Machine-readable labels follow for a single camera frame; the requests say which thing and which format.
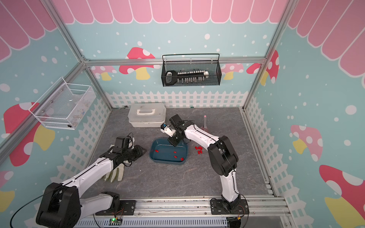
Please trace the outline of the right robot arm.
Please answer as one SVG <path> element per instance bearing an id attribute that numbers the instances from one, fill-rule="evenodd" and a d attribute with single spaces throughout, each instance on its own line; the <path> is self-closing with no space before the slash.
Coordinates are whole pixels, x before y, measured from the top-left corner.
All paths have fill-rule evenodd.
<path id="1" fill-rule="evenodd" d="M 236 181 L 239 158 L 229 138 L 214 136 L 200 129 L 193 121 L 182 120 L 179 115 L 172 116 L 170 123 L 171 126 L 161 124 L 161 131 L 169 136 L 169 143 L 177 146 L 187 139 L 206 149 L 213 170 L 220 176 L 223 208 L 227 212 L 237 209 L 241 201 Z"/>

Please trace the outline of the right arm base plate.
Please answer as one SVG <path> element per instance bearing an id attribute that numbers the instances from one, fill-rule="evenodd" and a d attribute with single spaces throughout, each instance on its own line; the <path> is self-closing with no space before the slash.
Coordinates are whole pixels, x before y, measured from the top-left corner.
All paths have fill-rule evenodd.
<path id="1" fill-rule="evenodd" d="M 226 199 L 210 199 L 210 207 L 212 215 L 249 215 L 248 203 L 245 199 L 239 196 L 233 202 L 228 202 Z"/>

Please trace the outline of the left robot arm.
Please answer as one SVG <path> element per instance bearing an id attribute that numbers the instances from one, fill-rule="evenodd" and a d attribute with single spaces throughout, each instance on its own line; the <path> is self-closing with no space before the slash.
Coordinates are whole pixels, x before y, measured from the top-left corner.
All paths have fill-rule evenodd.
<path id="1" fill-rule="evenodd" d="M 134 162 L 146 153 L 136 145 L 133 148 L 109 148 L 93 164 L 62 183 L 52 183 L 45 189 L 36 216 L 36 223 L 48 228 L 73 228 L 80 219 L 100 211 L 116 216 L 124 207 L 119 194 L 102 192 L 83 199 L 82 195 L 103 176 L 125 161 Z"/>

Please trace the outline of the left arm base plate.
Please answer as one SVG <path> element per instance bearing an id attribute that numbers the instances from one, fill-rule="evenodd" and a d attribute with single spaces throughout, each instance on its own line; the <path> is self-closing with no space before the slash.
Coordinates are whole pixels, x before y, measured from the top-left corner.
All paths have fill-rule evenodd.
<path id="1" fill-rule="evenodd" d="M 112 202 L 109 209 L 99 211 L 97 216 L 131 216 L 134 214 L 136 208 L 136 200 L 120 200 L 119 202 Z"/>

